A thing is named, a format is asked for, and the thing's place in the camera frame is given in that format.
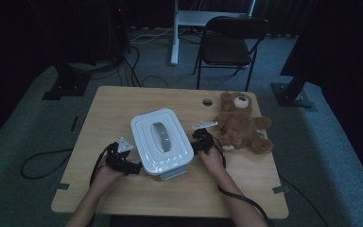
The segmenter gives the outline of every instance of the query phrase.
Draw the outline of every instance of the teddy bear snout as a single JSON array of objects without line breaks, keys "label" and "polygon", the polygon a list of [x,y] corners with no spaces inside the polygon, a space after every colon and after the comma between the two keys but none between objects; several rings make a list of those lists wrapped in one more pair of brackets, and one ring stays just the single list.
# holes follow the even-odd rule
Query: teddy bear snout
[{"label": "teddy bear snout", "polygon": [[234,105],[237,108],[246,109],[247,107],[249,107],[249,104],[249,100],[244,96],[237,96],[234,99]]}]

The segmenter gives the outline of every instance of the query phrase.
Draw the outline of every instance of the white plastic container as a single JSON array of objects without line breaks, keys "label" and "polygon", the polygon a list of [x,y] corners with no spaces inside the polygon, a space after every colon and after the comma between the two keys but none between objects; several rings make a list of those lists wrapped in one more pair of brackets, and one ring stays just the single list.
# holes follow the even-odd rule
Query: white plastic container
[{"label": "white plastic container", "polygon": [[166,181],[187,172],[194,151],[172,110],[134,116],[131,130],[146,173]]}]

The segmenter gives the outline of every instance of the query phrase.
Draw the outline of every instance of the stand base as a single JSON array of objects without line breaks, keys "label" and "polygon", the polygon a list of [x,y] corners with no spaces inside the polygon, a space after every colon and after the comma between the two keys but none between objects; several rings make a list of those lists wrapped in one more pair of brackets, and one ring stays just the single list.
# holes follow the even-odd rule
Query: stand base
[{"label": "stand base", "polygon": [[317,111],[317,107],[315,106],[314,102],[308,100],[304,90],[300,91],[299,95],[294,100],[290,100],[283,96],[288,83],[271,83],[270,86],[272,87],[273,93],[276,96],[280,106],[303,107],[310,112]]},{"label": "stand base", "polygon": [[61,77],[58,77],[55,81],[50,92],[45,92],[43,100],[60,100],[62,96],[84,96],[85,89],[90,82],[91,74],[80,74],[74,72],[76,75],[76,81],[73,86],[62,87]]}]

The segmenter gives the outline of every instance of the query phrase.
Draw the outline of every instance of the brown teddy bear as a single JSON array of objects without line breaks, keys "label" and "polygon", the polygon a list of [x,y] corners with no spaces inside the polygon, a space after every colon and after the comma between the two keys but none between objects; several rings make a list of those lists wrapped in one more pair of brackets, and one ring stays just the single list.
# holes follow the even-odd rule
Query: brown teddy bear
[{"label": "brown teddy bear", "polygon": [[224,92],[220,95],[221,112],[215,118],[222,136],[219,142],[223,149],[249,147],[254,153],[270,152],[272,142],[259,132],[268,129],[270,118],[252,117],[252,100],[243,93]]}]

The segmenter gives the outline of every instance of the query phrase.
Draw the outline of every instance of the black folding chair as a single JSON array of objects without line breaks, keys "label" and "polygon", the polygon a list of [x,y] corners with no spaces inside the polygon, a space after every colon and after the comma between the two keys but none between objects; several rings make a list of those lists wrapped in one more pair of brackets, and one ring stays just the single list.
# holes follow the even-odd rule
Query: black folding chair
[{"label": "black folding chair", "polygon": [[233,74],[235,76],[241,68],[250,65],[244,90],[247,92],[257,47],[265,39],[267,32],[268,21],[261,18],[218,16],[208,21],[202,32],[199,54],[193,72],[196,74],[198,68],[197,90],[201,68],[235,68]]}]

